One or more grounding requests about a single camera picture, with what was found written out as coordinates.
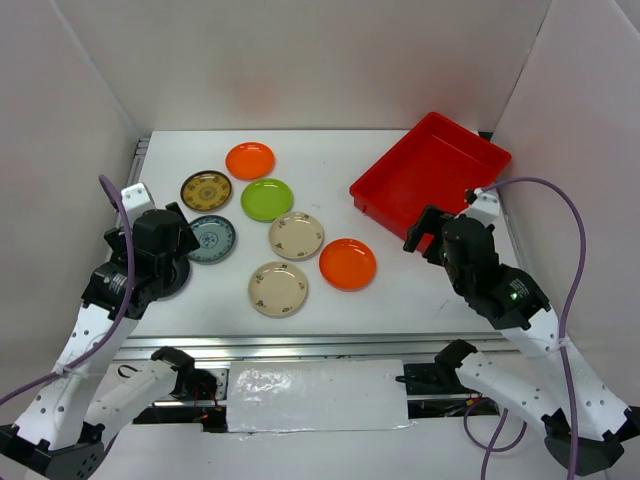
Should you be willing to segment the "black plate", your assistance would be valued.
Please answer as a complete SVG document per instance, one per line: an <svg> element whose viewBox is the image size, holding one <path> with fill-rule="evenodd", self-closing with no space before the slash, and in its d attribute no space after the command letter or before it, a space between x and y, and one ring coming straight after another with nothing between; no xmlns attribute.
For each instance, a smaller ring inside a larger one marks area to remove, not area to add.
<svg viewBox="0 0 640 480"><path fill-rule="evenodd" d="M158 294L158 300L164 300L176 295L188 282L191 272L190 261L187 257L175 260L169 276L164 279L162 291Z"/></svg>

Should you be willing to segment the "blue patterned plate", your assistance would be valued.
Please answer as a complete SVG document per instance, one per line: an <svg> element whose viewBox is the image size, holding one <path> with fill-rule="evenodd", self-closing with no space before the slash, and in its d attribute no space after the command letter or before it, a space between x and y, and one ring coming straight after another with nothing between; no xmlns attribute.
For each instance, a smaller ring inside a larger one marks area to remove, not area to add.
<svg viewBox="0 0 640 480"><path fill-rule="evenodd" d="M203 264L217 263L233 250L236 231L233 224L219 215L204 215L189 223L199 247L188 254L191 261Z"/></svg>

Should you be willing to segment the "yellow patterned dark plate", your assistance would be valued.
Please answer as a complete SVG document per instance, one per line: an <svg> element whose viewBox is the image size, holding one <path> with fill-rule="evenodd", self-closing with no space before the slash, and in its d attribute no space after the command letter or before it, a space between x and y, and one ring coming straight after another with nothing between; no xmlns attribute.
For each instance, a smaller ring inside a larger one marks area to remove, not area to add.
<svg viewBox="0 0 640 480"><path fill-rule="evenodd" d="M223 207L233 191L230 179L220 171L204 170L190 175L180 188L182 202L191 210L211 212Z"/></svg>

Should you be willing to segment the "orange plate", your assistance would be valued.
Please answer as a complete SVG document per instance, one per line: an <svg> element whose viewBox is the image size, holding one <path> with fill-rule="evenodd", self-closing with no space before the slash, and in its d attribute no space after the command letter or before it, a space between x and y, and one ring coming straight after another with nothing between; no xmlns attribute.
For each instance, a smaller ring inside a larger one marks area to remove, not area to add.
<svg viewBox="0 0 640 480"><path fill-rule="evenodd" d="M377 272L377 261L372 250L363 242L340 238L322 250L319 270L334 288L355 291L372 282Z"/></svg>
<svg viewBox="0 0 640 480"><path fill-rule="evenodd" d="M235 178L250 181L264 177L273 170L275 155L263 143L244 142L228 152L225 165Z"/></svg>

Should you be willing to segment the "green plate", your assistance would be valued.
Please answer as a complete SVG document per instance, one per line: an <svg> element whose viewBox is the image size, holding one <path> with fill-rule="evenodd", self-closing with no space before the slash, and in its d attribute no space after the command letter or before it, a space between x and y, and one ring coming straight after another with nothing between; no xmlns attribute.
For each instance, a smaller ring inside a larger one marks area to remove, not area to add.
<svg viewBox="0 0 640 480"><path fill-rule="evenodd" d="M241 207L245 214L256 221L270 222L288 212L294 196L290 187L275 178L263 178L251 182L241 194Z"/></svg>

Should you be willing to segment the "cream floral plate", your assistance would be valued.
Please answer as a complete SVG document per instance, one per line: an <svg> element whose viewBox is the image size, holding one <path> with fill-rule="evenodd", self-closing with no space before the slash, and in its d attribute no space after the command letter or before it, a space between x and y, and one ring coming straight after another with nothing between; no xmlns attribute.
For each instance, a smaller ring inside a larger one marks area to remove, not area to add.
<svg viewBox="0 0 640 480"><path fill-rule="evenodd" d="M306 275L289 262L260 266L251 275L247 287L251 306L269 317L294 314L303 306L308 290Z"/></svg>
<svg viewBox="0 0 640 480"><path fill-rule="evenodd" d="M282 258L303 260L313 256L324 241L324 228L312 215L287 212L277 217L268 232L272 250Z"/></svg>

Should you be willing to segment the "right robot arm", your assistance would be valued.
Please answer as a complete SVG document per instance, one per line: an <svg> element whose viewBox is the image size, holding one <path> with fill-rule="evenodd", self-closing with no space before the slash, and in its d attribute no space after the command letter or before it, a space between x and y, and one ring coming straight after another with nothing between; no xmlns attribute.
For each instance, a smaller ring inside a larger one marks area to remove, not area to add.
<svg viewBox="0 0 640 480"><path fill-rule="evenodd" d="M535 280L500 261L493 234L498 199L476 189L466 200L459 214L427 206L408 229L403 248L413 252L430 236L424 258L444 268L455 293L527 359L543 384L530 385L470 343L455 340L435 357L438 385L450 392L474 390L515 413L575 475L611 468L624 442L639 435L638 408L608 389L561 334L560 320Z"/></svg>

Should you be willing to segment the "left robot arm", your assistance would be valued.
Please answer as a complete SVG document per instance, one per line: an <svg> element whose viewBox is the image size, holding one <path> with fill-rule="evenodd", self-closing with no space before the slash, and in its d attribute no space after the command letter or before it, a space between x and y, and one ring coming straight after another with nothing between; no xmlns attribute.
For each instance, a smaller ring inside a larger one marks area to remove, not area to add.
<svg viewBox="0 0 640 480"><path fill-rule="evenodd" d="M119 386L97 397L123 342L149 305L175 294L199 243L176 203L156 206L143 183L121 191L99 178L121 224L107 231L110 259L91 274L71 335L52 371L17 391L39 391L1 428L1 454L47 479L88 479L119 432L149 405L214 400L216 376L186 352L164 346Z"/></svg>

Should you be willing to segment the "red plastic bin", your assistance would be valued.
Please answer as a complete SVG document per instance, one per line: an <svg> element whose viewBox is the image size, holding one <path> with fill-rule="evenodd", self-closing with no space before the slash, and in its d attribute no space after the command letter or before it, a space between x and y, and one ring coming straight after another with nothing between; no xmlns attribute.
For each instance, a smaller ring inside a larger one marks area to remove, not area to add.
<svg viewBox="0 0 640 480"><path fill-rule="evenodd" d="M431 112L349 189L354 205L401 239L424 208L466 208L465 192L493 183L511 154L445 116Z"/></svg>

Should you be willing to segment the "white foil-covered panel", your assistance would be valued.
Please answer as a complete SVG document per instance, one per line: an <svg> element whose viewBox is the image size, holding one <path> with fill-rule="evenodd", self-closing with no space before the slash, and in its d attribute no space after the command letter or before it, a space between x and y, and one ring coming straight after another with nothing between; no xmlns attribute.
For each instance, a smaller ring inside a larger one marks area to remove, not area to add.
<svg viewBox="0 0 640 480"><path fill-rule="evenodd" d="M236 362L226 421L234 433L384 431L406 428L399 360Z"/></svg>

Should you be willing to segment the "aluminium rail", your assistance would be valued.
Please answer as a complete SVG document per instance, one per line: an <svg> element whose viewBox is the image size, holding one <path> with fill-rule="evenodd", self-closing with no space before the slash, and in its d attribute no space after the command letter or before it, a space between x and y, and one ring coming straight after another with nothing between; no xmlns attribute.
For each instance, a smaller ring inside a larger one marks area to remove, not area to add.
<svg viewBox="0 0 640 480"><path fill-rule="evenodd" d="M196 360L210 362L246 359L409 358L435 355L456 339L462 339L488 353L515 351L497 333L132 337L123 343L115 361L144 361L164 346L182 350Z"/></svg>

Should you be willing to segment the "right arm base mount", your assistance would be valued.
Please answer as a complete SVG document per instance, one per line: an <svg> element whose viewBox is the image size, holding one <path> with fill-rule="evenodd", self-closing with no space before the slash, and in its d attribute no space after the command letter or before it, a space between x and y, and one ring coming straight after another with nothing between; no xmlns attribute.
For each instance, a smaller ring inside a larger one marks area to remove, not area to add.
<svg viewBox="0 0 640 480"><path fill-rule="evenodd" d="M405 386L409 396L466 392L454 370L438 363L404 364L403 373L396 376L395 381Z"/></svg>

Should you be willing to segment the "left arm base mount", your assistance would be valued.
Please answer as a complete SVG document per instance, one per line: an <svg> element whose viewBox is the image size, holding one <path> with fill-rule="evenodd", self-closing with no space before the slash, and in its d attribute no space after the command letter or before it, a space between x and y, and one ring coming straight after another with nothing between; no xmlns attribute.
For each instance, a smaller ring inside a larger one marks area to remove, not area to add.
<svg viewBox="0 0 640 480"><path fill-rule="evenodd" d="M170 397L191 403L196 409L223 409L228 386L228 369L195 369L179 379Z"/></svg>

